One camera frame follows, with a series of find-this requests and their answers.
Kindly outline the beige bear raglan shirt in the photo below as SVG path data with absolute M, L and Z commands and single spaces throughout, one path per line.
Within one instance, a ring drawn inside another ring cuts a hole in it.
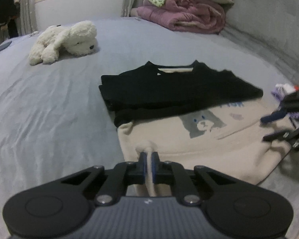
M 114 114 L 125 160 L 157 152 L 162 161 L 187 169 L 203 165 L 259 184 L 289 153 L 270 133 L 291 127 L 287 119 L 262 124 L 273 107 L 263 90 L 229 70 L 206 64 L 158 66 L 151 62 L 117 75 L 103 75 L 99 87 Z

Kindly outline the folded white purple clothes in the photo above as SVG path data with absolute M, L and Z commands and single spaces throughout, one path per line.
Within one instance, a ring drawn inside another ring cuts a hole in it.
M 296 92 L 294 89 L 295 85 L 291 84 L 276 84 L 274 90 L 271 92 L 272 96 L 278 101 L 281 102 L 285 96 Z M 299 121 L 299 112 L 288 113 L 291 119 Z

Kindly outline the grey padded headboard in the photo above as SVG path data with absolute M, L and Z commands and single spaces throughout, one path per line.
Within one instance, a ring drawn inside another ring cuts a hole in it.
M 299 0 L 234 0 L 222 35 L 299 84 Z

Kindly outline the pink rolled quilt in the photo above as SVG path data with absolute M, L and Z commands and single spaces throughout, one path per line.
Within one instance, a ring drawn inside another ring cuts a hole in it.
M 166 0 L 161 7 L 144 0 L 135 12 L 143 20 L 172 31 L 215 34 L 225 26 L 224 9 L 209 0 Z

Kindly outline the dark tablet on bed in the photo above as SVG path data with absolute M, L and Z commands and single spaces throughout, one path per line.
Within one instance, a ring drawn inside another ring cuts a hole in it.
M 1 44 L 0 45 L 0 51 L 2 51 L 2 50 L 4 50 L 4 49 L 6 49 L 6 48 L 8 48 L 10 45 L 11 45 L 11 41 L 10 42 L 6 42 L 6 43 L 4 43 L 4 44 Z

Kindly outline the white plush dog toy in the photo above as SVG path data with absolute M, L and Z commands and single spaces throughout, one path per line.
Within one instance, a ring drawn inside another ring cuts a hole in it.
M 62 51 L 77 57 L 95 53 L 98 48 L 96 36 L 97 29 L 91 21 L 81 21 L 72 26 L 52 25 L 33 44 L 29 64 L 53 64 Z

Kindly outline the dark jacket on rack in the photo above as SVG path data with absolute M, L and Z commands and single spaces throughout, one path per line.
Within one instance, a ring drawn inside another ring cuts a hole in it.
M 0 0 L 0 30 L 7 30 L 9 38 L 19 36 L 15 22 L 19 16 L 20 0 Z

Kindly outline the left grey curtain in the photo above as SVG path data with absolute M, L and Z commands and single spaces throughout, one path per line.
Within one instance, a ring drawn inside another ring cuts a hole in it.
M 22 35 L 37 31 L 35 0 L 20 0 L 20 31 Z

